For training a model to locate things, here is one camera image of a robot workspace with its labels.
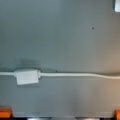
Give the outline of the orange-tipped gripper left finger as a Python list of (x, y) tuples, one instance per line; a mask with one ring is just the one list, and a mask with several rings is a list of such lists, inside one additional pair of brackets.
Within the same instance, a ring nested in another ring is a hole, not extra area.
[(10, 118), (12, 110), (10, 108), (0, 108), (0, 118)]

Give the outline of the orange-tipped gripper right finger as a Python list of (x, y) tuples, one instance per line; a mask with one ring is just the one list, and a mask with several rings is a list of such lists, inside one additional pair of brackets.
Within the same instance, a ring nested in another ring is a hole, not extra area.
[(115, 109), (114, 116), (115, 118), (120, 118), (120, 109)]

